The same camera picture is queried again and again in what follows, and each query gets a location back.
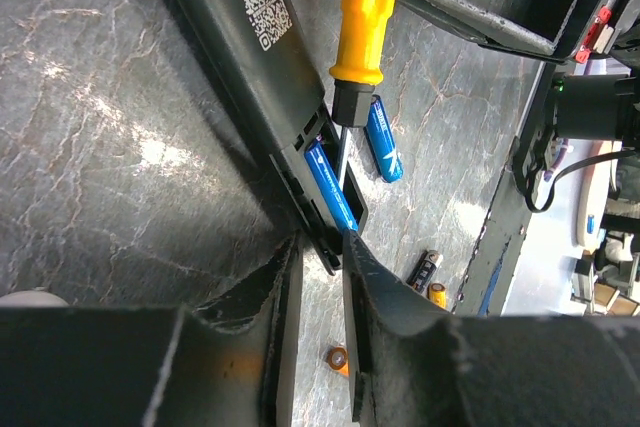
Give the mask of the orange handled screwdriver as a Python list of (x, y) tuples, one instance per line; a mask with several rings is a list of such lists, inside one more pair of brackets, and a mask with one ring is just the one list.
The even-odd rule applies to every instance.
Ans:
[(341, 127), (338, 184), (346, 180), (350, 130), (366, 125), (371, 97), (383, 81), (380, 69), (387, 23), (396, 0), (341, 0), (342, 21), (335, 64), (332, 120)]

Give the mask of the wide white remote control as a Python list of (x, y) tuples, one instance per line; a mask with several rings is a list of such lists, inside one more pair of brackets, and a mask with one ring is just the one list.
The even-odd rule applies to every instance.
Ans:
[(61, 297), (41, 290), (24, 290), (6, 294), (0, 298), (2, 308), (48, 308), (67, 307), (68, 303)]

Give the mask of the black remote control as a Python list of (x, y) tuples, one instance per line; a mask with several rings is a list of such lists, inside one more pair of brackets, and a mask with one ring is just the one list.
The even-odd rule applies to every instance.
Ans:
[[(176, 0), (258, 157), (268, 158), (329, 274), (342, 267), (342, 233), (304, 158), (321, 142), (337, 174), (339, 134), (291, 0)], [(352, 171), (340, 186), (364, 228), (368, 209)]]

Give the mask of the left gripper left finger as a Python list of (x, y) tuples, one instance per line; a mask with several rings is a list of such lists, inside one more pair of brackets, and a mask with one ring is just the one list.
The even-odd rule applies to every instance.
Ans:
[(287, 426), (303, 279), (294, 235), (197, 307), (1, 307), (5, 426)]

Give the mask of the blue battery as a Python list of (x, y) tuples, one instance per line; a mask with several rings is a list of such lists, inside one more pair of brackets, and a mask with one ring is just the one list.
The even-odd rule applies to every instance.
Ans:
[(314, 139), (304, 153), (311, 174), (318, 185), (336, 227), (340, 232), (358, 230), (358, 223), (319, 140)]
[(387, 183), (400, 180), (404, 170), (384, 104), (379, 95), (372, 96), (365, 132), (382, 179)]

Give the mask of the orange battery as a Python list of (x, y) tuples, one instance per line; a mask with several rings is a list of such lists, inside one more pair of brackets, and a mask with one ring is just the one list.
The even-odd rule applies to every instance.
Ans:
[(329, 368), (343, 377), (349, 376), (348, 352), (343, 346), (332, 346), (326, 354), (326, 363)]
[(439, 282), (432, 282), (428, 286), (427, 298), (436, 306), (445, 309), (447, 307), (446, 287)]

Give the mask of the dark battery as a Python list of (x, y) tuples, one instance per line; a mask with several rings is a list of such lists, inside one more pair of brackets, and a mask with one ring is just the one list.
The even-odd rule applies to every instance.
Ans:
[(443, 255), (437, 250), (425, 251), (406, 283), (417, 293), (423, 295), (429, 286), (433, 275), (440, 267)]

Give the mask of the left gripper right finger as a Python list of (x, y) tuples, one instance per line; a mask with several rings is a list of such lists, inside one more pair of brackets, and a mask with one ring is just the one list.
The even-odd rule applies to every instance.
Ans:
[(343, 236), (352, 419), (362, 426), (635, 426), (639, 321), (459, 316)]

